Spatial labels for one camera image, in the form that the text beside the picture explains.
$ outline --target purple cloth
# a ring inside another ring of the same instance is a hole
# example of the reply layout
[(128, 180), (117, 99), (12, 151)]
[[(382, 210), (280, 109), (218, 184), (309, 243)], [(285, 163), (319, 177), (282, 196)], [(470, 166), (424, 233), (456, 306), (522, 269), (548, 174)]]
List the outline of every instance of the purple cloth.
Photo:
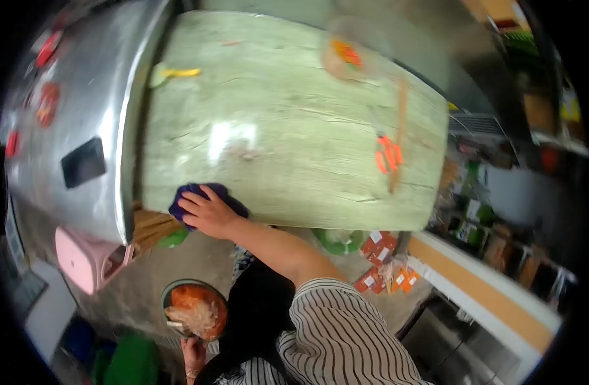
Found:
[[(232, 211), (236, 212), (239, 216), (247, 218), (250, 215), (250, 212), (248, 211), (247, 207), (245, 207), (243, 205), (243, 203), (239, 202), (238, 200), (236, 200), (235, 198), (230, 196), (228, 189), (223, 184), (219, 184), (219, 183), (202, 183), (202, 184), (209, 186), (209, 188), (212, 189), (213, 192), (217, 196), (219, 196), (220, 199), (222, 201), (224, 201), (225, 204), (228, 204), (228, 206), (232, 209)], [(181, 198), (183, 198), (182, 194), (185, 191), (193, 192), (194, 194), (200, 195), (203, 198), (209, 200), (209, 197), (205, 194), (205, 192), (203, 190), (200, 189), (200, 184), (198, 184), (198, 183), (189, 183), (189, 184), (183, 185), (180, 188), (178, 188), (177, 193), (175, 194), (175, 200), (173, 200), (173, 204), (171, 204), (171, 206), (168, 208), (168, 212), (170, 212), (171, 215), (173, 215), (180, 222), (183, 222), (184, 215), (190, 214), (189, 212), (187, 212), (187, 211), (183, 210), (181, 207), (179, 207), (179, 205), (177, 204), (177, 201), (179, 201)], [(196, 230), (196, 227), (190, 226), (188, 224), (186, 224), (185, 226), (187, 227), (188, 230), (190, 230), (190, 232), (193, 232), (194, 230)]]

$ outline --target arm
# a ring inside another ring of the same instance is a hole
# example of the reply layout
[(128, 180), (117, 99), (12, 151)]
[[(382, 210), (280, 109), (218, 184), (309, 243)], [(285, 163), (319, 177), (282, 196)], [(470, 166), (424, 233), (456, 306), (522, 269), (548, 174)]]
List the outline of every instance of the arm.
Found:
[(207, 342), (198, 341), (198, 337), (181, 339), (181, 351), (183, 352), (185, 382), (193, 385), (196, 376), (205, 367), (207, 355)]
[(212, 189), (200, 187), (209, 200), (184, 192), (178, 204), (189, 212), (183, 221), (206, 235), (240, 244), (273, 271), (291, 280), (296, 288), (314, 278), (336, 278), (343, 274), (319, 251), (295, 235), (241, 218)]

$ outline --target striped shirt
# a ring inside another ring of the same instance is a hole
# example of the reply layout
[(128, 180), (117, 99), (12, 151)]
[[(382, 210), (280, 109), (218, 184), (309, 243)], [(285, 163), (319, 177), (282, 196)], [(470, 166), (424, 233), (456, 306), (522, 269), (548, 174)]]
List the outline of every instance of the striped shirt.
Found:
[[(429, 384), (388, 330), (382, 315), (351, 285), (332, 278), (303, 284), (277, 347), (286, 369), (301, 384)], [(267, 361), (253, 358), (220, 384), (286, 385)]]

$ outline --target scissors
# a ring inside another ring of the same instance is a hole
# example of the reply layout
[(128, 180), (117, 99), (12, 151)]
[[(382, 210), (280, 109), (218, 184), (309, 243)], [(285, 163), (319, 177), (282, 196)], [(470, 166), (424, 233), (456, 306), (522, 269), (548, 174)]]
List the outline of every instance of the scissors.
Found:
[(371, 125), (376, 130), (376, 140), (378, 142), (378, 145), (376, 146), (376, 165), (383, 174), (388, 174), (389, 169), (391, 173), (395, 173), (397, 171), (397, 166), (402, 164), (402, 151), (399, 149), (398, 145), (389, 139), (383, 129), (380, 128), (372, 107), (367, 107), (370, 110)]

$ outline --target green table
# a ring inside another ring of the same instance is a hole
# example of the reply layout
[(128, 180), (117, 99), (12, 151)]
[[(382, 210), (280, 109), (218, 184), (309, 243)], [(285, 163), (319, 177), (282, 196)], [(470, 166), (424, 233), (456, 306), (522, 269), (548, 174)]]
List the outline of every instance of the green table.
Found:
[(324, 31), (272, 17), (179, 16), (160, 61), (202, 73), (152, 90), (139, 164), (144, 206), (166, 211), (179, 185), (220, 182), (268, 224), (422, 229), (444, 162), (446, 100), (377, 59), (410, 87), (402, 178), (390, 195), (375, 163), (368, 105), (395, 140), (397, 86), (334, 78), (320, 60), (325, 39)]

